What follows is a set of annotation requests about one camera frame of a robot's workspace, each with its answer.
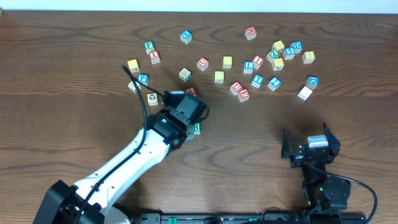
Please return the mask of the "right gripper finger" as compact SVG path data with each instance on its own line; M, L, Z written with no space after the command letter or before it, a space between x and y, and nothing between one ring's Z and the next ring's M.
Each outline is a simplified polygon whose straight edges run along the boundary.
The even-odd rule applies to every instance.
M331 153L334 156L337 156L340 151L341 143L339 142L339 140L337 140L335 135L330 131L330 129L326 123L323 123L323 129L324 129L324 133L325 133L326 139L328 141Z
M289 139L287 136L287 131L284 130L284 138L282 141L282 148L281 148L281 158L282 159L289 159L291 156L291 150L289 146Z

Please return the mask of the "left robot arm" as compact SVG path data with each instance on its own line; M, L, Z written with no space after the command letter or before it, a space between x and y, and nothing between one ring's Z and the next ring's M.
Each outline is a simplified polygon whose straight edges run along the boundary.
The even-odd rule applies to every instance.
M69 186L59 180L46 192L34 223L128 223L115 211L120 196L148 169L179 149L188 129L209 107L184 91L167 91L164 108L144 118L137 136L104 166Z

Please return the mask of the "green B block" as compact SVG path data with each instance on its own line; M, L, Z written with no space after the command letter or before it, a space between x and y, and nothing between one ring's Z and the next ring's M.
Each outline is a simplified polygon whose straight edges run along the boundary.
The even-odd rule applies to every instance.
M201 123L195 123L193 125L193 132L197 135L201 134Z

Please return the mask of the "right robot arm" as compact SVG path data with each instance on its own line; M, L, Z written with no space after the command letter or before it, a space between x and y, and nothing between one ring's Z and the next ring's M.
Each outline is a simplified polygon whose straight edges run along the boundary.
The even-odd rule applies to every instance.
M348 208L351 182L326 173L340 151L341 143L323 125L324 134L310 136L307 143L294 151L289 146L287 132L281 148L281 158L288 159L292 168L300 168L303 174L302 192L309 207L300 212L306 223L341 223L341 211Z

